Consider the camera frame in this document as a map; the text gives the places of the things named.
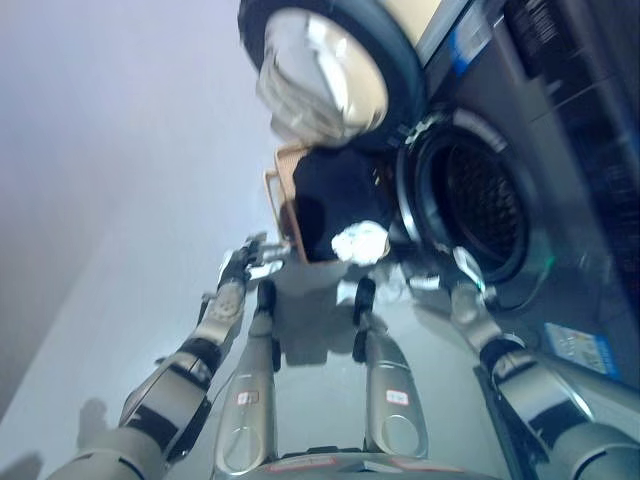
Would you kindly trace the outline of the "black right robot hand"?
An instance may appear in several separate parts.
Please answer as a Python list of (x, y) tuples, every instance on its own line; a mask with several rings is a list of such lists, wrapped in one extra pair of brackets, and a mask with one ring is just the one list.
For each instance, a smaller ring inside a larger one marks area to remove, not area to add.
[(478, 292), (485, 293), (487, 284), (483, 272), (462, 246), (449, 250), (436, 250), (426, 260), (421, 271), (414, 271), (408, 279), (410, 287), (422, 291), (446, 290), (451, 292), (458, 285), (471, 284)]

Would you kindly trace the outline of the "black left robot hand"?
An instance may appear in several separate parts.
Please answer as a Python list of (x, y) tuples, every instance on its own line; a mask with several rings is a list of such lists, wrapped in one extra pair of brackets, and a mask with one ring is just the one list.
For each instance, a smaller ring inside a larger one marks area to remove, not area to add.
[(269, 277), (284, 267), (291, 251), (287, 242), (270, 242), (266, 232), (251, 235), (223, 261), (217, 287), (230, 282), (247, 285)]

